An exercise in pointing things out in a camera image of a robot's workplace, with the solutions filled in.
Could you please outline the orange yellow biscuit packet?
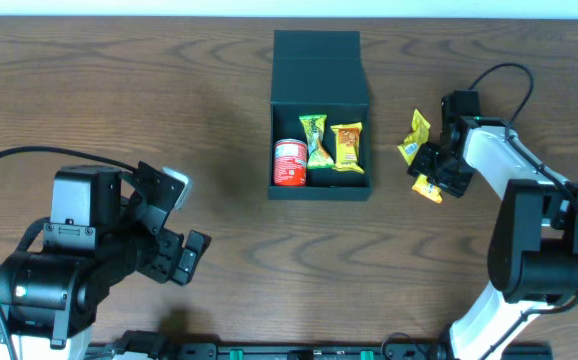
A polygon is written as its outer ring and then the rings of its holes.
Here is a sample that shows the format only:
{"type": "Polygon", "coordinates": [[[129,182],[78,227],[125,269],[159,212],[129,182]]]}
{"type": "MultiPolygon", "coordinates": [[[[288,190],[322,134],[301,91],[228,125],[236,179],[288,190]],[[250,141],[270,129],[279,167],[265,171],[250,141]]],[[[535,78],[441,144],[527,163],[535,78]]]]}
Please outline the orange yellow biscuit packet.
{"type": "Polygon", "coordinates": [[[422,195],[423,197],[440,204],[443,199],[441,196],[441,189],[429,182],[425,175],[419,175],[412,186],[412,190],[422,195]]]}

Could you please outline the yellow orange snack packet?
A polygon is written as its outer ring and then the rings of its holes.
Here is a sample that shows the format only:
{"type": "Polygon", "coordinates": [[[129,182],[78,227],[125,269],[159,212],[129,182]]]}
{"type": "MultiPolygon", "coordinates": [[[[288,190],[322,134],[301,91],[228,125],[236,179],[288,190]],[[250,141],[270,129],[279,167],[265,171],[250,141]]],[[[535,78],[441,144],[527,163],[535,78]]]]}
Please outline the yellow orange snack packet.
{"type": "Polygon", "coordinates": [[[364,173],[364,170],[359,165],[360,134],[362,129],[361,122],[331,126],[335,136],[334,169],[336,171],[364,173]]]}

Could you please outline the green snack packet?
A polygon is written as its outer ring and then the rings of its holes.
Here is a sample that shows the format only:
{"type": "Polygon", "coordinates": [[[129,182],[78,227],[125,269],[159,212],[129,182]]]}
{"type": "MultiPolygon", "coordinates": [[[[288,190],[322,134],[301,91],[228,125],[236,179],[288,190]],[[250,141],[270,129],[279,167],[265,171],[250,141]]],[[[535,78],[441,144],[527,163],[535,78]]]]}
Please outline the green snack packet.
{"type": "Polygon", "coordinates": [[[324,148],[322,141],[325,132],[325,123],[327,116],[318,115],[301,115],[299,120],[305,131],[308,150],[308,169],[333,168],[334,161],[327,150],[324,148]]]}

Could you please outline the red Pringles can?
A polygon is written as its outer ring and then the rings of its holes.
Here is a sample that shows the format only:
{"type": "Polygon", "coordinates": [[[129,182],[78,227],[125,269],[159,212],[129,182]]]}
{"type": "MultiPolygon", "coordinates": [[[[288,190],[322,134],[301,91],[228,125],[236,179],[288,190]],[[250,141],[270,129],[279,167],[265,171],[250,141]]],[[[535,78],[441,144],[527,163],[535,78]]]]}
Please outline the red Pringles can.
{"type": "Polygon", "coordinates": [[[307,145],[297,139],[282,139],[273,147],[273,183],[276,186],[305,186],[307,145]]]}

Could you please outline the dark green box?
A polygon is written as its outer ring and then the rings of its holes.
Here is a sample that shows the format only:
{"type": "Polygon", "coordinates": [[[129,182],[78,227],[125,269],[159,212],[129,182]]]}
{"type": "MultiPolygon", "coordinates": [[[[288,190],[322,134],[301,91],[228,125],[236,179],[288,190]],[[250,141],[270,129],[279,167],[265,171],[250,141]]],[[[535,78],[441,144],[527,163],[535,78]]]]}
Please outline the dark green box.
{"type": "Polygon", "coordinates": [[[373,190],[370,94],[357,31],[274,32],[270,144],[306,140],[301,115],[325,115],[328,127],[360,122],[362,173],[314,169],[303,186],[268,181],[270,200],[365,201],[373,190]]]}

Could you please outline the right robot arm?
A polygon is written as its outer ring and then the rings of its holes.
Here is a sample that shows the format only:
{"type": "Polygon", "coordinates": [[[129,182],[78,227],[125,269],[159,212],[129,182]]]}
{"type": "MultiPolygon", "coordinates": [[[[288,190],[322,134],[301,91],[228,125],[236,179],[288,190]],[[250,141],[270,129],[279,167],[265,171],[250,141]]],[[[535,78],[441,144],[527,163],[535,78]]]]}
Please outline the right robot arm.
{"type": "Polygon", "coordinates": [[[509,121],[482,115],[476,91],[444,96],[441,113],[441,142],[420,147],[410,175],[461,197],[480,174],[501,204],[487,286],[428,356],[500,359],[533,320],[578,305],[578,183],[533,155],[509,121]]]}

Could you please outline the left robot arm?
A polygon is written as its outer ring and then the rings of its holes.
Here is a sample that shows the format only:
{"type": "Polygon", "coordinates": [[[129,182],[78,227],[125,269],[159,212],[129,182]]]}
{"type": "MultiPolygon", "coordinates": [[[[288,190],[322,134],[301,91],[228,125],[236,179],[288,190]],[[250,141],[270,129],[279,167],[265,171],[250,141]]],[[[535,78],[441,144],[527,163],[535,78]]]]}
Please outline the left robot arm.
{"type": "Polygon", "coordinates": [[[192,188],[169,167],[65,166],[55,175],[51,214],[38,220],[0,265],[0,304],[20,359],[82,359],[98,305],[139,272],[188,284],[208,235],[166,229],[192,188]]]}

